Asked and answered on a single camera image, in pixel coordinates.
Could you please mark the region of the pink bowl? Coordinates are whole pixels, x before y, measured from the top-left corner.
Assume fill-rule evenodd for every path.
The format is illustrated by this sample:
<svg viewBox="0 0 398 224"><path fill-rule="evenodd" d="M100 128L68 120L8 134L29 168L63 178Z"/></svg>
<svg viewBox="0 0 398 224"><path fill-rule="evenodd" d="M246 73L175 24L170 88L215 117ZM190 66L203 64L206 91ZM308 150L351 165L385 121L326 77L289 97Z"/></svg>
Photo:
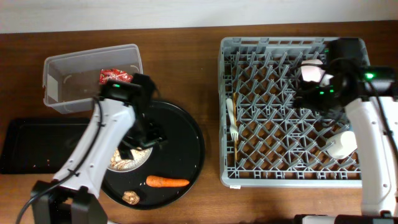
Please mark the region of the pink bowl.
<svg viewBox="0 0 398 224"><path fill-rule="evenodd" d="M327 86L330 84L332 75L326 74L325 70L320 68L323 62L319 59L304 60L301 64L302 80L305 82L317 82L320 86Z"/></svg>

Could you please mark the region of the grey plate with food scraps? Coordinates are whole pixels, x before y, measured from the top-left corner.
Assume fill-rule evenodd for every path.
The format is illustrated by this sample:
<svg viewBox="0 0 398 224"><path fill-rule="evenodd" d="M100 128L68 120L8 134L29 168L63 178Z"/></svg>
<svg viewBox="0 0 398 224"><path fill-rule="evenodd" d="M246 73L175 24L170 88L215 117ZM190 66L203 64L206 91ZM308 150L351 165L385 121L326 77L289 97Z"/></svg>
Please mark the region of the grey plate with food scraps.
<svg viewBox="0 0 398 224"><path fill-rule="evenodd" d="M115 172L129 172L135 170L148 160L152 153L152 148L145 150L140 150L140 148L131 149L131 153L133 159L121 159L121 155L118 149L116 149L110 160L108 170Z"/></svg>

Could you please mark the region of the cream white cup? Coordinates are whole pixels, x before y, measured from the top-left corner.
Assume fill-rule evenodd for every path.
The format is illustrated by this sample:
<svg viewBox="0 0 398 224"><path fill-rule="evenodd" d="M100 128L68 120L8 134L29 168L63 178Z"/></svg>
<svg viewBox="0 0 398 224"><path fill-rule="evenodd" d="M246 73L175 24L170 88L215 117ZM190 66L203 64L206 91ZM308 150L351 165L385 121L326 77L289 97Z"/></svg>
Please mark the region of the cream white cup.
<svg viewBox="0 0 398 224"><path fill-rule="evenodd" d="M344 159L358 148L353 131L343 131L330 137L326 145L327 153L334 159Z"/></svg>

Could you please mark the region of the red snack wrapper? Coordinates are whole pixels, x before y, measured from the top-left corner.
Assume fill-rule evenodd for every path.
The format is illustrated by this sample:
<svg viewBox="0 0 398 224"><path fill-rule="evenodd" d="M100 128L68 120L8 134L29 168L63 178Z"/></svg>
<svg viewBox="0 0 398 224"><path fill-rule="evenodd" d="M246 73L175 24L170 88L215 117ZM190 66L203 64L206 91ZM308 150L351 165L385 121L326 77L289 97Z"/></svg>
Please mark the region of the red snack wrapper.
<svg viewBox="0 0 398 224"><path fill-rule="evenodd" d="M131 82L133 76L128 74L123 70L112 69L102 69L99 75L99 83L101 85L106 84L109 80L116 80L119 82Z"/></svg>

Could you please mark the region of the white plastic fork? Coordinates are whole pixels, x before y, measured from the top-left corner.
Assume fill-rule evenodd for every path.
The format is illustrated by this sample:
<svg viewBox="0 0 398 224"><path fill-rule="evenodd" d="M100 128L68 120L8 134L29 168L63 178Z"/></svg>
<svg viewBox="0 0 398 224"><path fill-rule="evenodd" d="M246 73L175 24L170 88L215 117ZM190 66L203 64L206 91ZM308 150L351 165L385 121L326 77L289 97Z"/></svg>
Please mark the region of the white plastic fork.
<svg viewBox="0 0 398 224"><path fill-rule="evenodd" d="M228 110L228 116L229 116L229 122L230 122L230 127L229 127L229 131L230 131L230 135L232 140L234 140L234 113L233 113L233 101L231 98L227 98L226 99L226 107Z"/></svg>

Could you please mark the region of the wooden chopstick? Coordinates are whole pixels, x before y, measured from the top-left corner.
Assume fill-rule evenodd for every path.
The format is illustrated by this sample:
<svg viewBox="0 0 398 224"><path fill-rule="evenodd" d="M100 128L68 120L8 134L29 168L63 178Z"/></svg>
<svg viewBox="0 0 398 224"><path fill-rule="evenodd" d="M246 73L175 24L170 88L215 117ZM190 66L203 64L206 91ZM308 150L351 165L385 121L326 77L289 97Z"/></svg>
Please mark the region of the wooden chopstick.
<svg viewBox="0 0 398 224"><path fill-rule="evenodd" d="M238 127L237 127L237 109L236 109L236 102L237 102L238 94L235 92L233 93L233 113L234 113L234 160L235 162L238 161Z"/></svg>

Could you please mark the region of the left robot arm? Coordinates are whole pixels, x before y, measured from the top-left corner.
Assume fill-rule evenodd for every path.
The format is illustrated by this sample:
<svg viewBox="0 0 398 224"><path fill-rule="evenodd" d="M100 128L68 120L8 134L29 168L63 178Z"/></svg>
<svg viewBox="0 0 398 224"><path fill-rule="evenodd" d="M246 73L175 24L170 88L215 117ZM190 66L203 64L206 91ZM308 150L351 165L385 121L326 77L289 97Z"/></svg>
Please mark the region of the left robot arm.
<svg viewBox="0 0 398 224"><path fill-rule="evenodd" d="M144 117L156 89L149 76L139 73L129 83L106 82L71 156L51 182L36 182L16 222L31 207L35 223L109 223L98 197L119 144L147 149L167 140L164 130Z"/></svg>

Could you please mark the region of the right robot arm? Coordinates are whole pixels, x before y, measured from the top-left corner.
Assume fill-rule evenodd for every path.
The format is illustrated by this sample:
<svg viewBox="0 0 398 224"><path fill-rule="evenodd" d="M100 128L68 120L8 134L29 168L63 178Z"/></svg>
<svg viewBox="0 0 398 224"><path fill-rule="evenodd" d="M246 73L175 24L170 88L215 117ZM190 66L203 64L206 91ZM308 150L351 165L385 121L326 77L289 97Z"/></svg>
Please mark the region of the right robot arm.
<svg viewBox="0 0 398 224"><path fill-rule="evenodd" d="M330 41L324 62L304 60L294 106L342 110L353 129L361 169L360 215L296 215L295 223L397 223L397 77L371 65L359 38Z"/></svg>

